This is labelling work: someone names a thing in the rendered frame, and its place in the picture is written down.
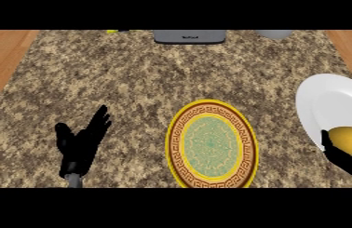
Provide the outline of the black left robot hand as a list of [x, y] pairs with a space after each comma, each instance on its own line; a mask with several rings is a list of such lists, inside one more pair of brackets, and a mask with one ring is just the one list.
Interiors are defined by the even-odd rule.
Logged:
[[84, 176], [88, 173], [97, 147], [110, 126], [107, 119], [107, 107], [101, 105], [87, 127], [76, 134], [70, 132], [65, 123], [54, 125], [56, 146], [63, 156], [59, 170], [60, 177], [65, 177], [67, 174]]

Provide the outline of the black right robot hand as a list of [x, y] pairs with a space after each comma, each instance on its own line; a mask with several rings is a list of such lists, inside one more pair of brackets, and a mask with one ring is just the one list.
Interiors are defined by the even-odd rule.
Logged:
[[340, 150], [334, 145], [328, 137], [328, 132], [322, 129], [322, 147], [323, 155], [328, 161], [352, 175], [352, 155]]

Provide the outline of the pale grey round container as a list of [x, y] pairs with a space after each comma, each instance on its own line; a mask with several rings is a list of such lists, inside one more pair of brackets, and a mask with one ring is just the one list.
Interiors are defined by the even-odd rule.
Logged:
[[291, 30], [255, 30], [255, 33], [269, 39], [286, 38], [292, 31]]

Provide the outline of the yellow lemon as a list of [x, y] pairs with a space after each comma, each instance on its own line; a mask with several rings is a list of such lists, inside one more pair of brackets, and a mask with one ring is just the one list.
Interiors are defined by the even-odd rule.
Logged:
[[352, 155], [352, 127], [334, 127], [328, 130], [332, 145]]

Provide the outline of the grey appliance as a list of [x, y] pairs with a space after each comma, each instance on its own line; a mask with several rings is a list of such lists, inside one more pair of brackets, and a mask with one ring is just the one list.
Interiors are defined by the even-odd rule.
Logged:
[[224, 30], [153, 30], [153, 41], [159, 44], [220, 44]]

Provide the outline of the white plate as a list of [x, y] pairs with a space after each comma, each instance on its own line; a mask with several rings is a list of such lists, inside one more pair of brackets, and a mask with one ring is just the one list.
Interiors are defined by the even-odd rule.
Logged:
[[295, 110], [303, 130], [320, 150], [320, 130], [352, 127], [352, 79], [337, 74], [313, 74], [300, 83]]

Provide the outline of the yellow patterned plate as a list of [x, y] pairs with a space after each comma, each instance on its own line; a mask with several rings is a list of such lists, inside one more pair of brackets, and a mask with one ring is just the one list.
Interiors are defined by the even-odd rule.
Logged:
[[258, 143], [239, 111], [198, 100], [175, 113], [165, 133], [165, 161], [184, 188], [246, 187], [258, 166]]

